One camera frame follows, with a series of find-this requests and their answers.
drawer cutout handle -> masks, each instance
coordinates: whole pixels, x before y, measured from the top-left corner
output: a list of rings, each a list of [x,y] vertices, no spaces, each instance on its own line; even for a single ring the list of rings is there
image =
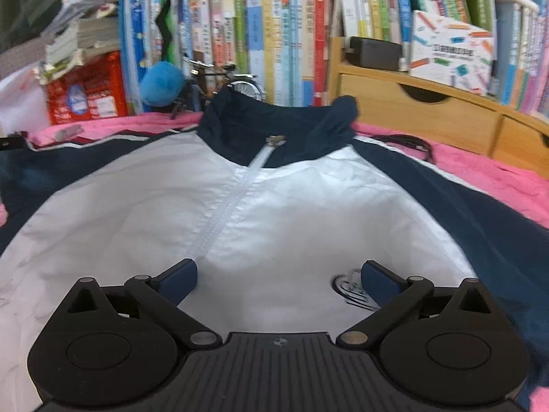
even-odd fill
[[[425,90],[423,88],[418,88],[418,87],[412,87],[410,85],[402,85],[400,83],[399,85],[400,85],[400,88],[402,88],[408,96],[410,96],[412,99],[415,99],[418,102],[423,102],[426,104],[438,104],[449,98],[449,96],[445,94],[437,93],[435,91]]]

zipper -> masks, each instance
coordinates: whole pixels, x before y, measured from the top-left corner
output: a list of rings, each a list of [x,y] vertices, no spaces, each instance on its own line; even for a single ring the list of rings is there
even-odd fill
[[[227,198],[218,206],[210,220],[198,233],[198,236],[189,247],[187,258],[193,259],[196,263],[199,263],[206,257],[213,243],[229,222],[234,209],[237,207],[240,200],[242,200],[248,187],[256,180],[257,175],[271,154],[276,148],[282,146],[286,142],[286,139],[281,135],[269,136],[265,142],[266,144],[246,168],[242,178],[234,187],[234,190],[227,195]]]

bookshelf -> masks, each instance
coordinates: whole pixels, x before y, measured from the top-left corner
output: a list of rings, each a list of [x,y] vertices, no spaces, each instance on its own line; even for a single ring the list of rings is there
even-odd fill
[[[490,98],[406,73],[350,65],[343,40],[331,39],[329,98],[354,96],[359,122],[448,144],[549,178],[549,123]]]

white and navy jacket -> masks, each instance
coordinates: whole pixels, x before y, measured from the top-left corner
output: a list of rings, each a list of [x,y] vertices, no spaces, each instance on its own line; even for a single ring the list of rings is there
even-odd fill
[[[120,285],[186,257],[199,281],[180,308],[223,335],[339,334],[368,311],[330,282],[369,259],[438,286],[479,277],[529,348],[528,407],[549,384],[547,229],[355,137],[356,116],[348,96],[286,108],[226,89],[191,131],[0,154],[0,410],[39,405],[26,357],[79,277]]]

navy blue collar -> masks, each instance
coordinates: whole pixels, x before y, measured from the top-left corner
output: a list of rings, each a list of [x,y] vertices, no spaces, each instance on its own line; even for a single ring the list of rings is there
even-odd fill
[[[355,136],[356,101],[342,96],[328,107],[279,107],[223,88],[200,120],[198,136],[222,157],[248,166],[269,136],[284,135],[286,143],[265,167],[278,168],[315,160],[345,147]]]

